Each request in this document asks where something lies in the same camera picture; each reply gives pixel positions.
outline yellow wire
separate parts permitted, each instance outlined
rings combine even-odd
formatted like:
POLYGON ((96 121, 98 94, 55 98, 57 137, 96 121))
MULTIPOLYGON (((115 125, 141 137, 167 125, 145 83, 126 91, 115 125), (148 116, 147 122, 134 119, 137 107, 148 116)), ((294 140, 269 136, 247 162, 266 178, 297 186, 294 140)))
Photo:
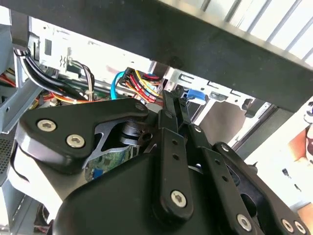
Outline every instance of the yellow wire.
POLYGON ((141 84, 145 87, 145 89, 149 90, 150 93, 158 96, 158 93, 156 93, 154 90, 152 90, 149 85, 146 83, 145 80, 143 80, 139 74, 139 72, 137 70, 135 70, 136 74, 137 74, 137 77, 139 79, 139 81, 141 82, 141 84))
POLYGON ((52 93, 52 95, 57 98, 60 101, 66 102, 66 103, 70 103, 70 104, 83 104, 83 103, 89 103, 89 101, 84 101, 84 100, 71 100, 71 99, 67 99, 65 97, 59 96, 55 93, 52 93))
POLYGON ((141 94, 136 91, 133 87, 131 87, 128 83, 126 83, 126 86, 129 87, 129 89, 131 89, 133 92, 135 92, 137 95, 139 95, 146 103, 149 103, 143 96, 141 96, 141 94))
POLYGON ((31 110, 35 109, 38 106, 39 102, 35 101, 35 103, 32 105, 32 107, 30 108, 31 110))

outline circuit board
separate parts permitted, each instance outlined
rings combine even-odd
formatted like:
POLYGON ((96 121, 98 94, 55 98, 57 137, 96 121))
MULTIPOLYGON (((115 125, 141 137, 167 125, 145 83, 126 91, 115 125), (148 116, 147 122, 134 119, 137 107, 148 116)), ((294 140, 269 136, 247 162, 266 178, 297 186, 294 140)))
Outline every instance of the circuit board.
POLYGON ((85 168, 85 179, 89 182, 112 170, 133 157, 133 146, 121 152, 107 153, 88 162, 85 168))

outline silver screw head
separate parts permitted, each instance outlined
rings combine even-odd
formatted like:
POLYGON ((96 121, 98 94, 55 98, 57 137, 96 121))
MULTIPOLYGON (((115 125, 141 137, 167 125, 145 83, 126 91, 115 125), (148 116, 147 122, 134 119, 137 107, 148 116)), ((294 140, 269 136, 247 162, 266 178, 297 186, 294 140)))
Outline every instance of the silver screw head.
POLYGON ((198 132, 201 132, 201 128, 198 127, 198 126, 195 126, 195 130, 198 131, 198 132))
POLYGON ((297 227, 297 229, 303 233, 303 234, 306 234, 307 232, 305 231, 305 229, 303 228, 303 226, 298 222, 298 221, 295 221, 294 222, 295 226, 297 227))
POLYGON ((293 233, 293 227, 291 226, 291 224, 287 220, 282 219, 282 223, 288 232, 293 233))
POLYGON ((73 134, 67 137, 67 144, 72 148, 81 148, 85 145, 83 137, 73 134))
POLYGON ((180 208, 184 208, 187 205, 187 200, 182 192, 174 190, 171 193, 171 199, 180 208))
POLYGON ((37 123, 37 127, 40 130, 46 131, 46 132, 51 132, 51 131, 54 131, 55 129, 57 129, 57 125, 53 121, 47 120, 47 119, 40 120, 37 123))
POLYGON ((222 144, 222 149, 223 149, 224 151, 226 151, 226 152, 229 151, 229 150, 228 150, 228 147, 227 147, 225 144, 222 144))
POLYGON ((244 230, 248 232, 252 230, 252 225, 250 221, 243 214, 237 215, 237 221, 244 230))
POLYGON ((139 109, 141 111, 143 111, 145 109, 142 104, 138 104, 137 103, 135 106, 136 106, 137 109, 139 109))
POLYGON ((173 115, 172 115, 170 112, 165 112, 165 115, 166 115, 167 117, 169 117, 169 118, 172 118, 172 117, 173 117, 173 115))

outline blue cable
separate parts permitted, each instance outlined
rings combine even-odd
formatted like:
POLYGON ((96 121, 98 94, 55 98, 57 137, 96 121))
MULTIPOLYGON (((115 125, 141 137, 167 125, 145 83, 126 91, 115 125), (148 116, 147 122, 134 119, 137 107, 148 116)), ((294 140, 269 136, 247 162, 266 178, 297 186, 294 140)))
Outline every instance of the blue cable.
POLYGON ((116 91, 115 91, 116 83, 117 83, 117 81, 124 75, 124 72, 125 72, 125 71, 119 72, 119 73, 115 76, 115 78, 114 78, 114 80, 113 80, 113 82, 112 82, 112 84, 111 84, 111 90, 110 90, 110 92, 111 92, 111 99, 117 99, 117 97, 116 97, 116 91))

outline metal panel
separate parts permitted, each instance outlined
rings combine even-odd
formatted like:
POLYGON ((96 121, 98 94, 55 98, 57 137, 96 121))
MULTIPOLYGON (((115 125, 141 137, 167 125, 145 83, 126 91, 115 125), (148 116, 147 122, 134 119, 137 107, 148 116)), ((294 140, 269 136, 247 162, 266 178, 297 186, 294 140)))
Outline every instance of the metal panel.
POLYGON ((26 80, 24 71, 19 60, 15 60, 16 92, 0 106, 0 131, 9 133, 18 122, 21 115, 30 107, 42 88, 35 85, 31 80, 26 80))
POLYGON ((73 6, 70 1, 53 4, 43 4, 40 0, 0 1, 17 11, 290 111, 296 111, 309 99, 312 73, 289 61, 296 61, 295 58, 283 59, 267 51, 280 54, 282 51, 277 48, 264 45, 185 3, 172 3, 132 0, 107 4, 92 0, 85 4, 81 0, 73 6), (249 42, 239 38, 243 36, 249 42))

